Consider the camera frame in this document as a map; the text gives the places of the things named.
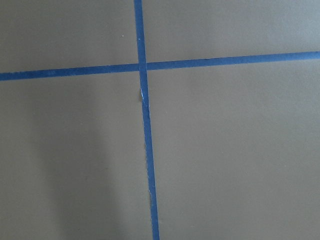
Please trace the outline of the blue lower horizontal tape line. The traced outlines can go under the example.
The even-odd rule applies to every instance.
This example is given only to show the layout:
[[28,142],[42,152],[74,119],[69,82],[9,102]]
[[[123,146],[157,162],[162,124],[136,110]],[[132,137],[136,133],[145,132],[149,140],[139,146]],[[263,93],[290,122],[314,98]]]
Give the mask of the blue lower horizontal tape line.
[[[159,61],[146,63],[148,71],[169,70],[182,68],[196,67],[213,67],[225,65],[240,65],[268,62],[286,62],[319,59],[318,51],[310,52],[293,52],[293,53],[277,53],[277,54],[261,54],[248,56],[230,56],[204,59],[188,59],[188,60],[173,60]],[[2,72],[0,74],[1,81],[15,81],[41,78],[57,78],[57,77],[72,77],[72,76],[87,76],[96,74],[111,74],[111,73],[126,73],[139,71],[137,63],[102,65],[102,66],[87,66],[74,68],[59,68],[59,69],[43,69],[30,71]]]

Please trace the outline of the blue centre vertical tape line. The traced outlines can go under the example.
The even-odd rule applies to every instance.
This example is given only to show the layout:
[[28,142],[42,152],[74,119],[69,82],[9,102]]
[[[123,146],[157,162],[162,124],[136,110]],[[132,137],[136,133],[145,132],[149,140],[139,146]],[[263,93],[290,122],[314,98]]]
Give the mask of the blue centre vertical tape line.
[[146,170],[147,170],[147,178],[148,178],[148,191],[149,191],[149,197],[150,197],[151,230],[152,230],[152,238],[154,240],[159,240],[160,231],[159,231],[159,220],[158,220],[156,178],[155,178],[152,129],[151,129],[151,118],[150,118],[143,6],[142,6],[141,0],[134,1],[134,12],[135,12],[138,69],[139,69],[141,104],[142,104],[143,131],[144,131],[144,142],[145,142]]

